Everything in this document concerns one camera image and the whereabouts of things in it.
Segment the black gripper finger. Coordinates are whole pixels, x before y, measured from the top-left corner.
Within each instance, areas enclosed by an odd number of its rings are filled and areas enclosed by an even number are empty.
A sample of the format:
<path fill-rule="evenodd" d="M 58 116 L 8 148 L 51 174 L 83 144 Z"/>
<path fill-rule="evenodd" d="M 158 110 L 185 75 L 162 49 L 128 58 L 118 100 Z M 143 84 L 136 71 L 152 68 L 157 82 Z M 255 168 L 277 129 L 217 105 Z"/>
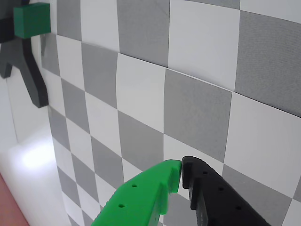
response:
<path fill-rule="evenodd" d="M 182 186 L 199 226 L 268 226 L 269 223 L 205 161 L 184 156 Z"/>

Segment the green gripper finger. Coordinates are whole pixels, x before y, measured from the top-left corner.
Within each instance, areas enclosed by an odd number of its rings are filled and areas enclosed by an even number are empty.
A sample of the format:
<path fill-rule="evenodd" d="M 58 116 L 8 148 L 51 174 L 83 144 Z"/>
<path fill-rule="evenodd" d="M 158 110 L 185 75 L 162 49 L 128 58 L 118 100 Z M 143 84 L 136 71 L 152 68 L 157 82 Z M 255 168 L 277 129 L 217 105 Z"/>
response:
<path fill-rule="evenodd" d="M 177 193 L 182 162 L 165 160 L 121 185 L 107 201 L 94 226 L 156 226 Z"/>

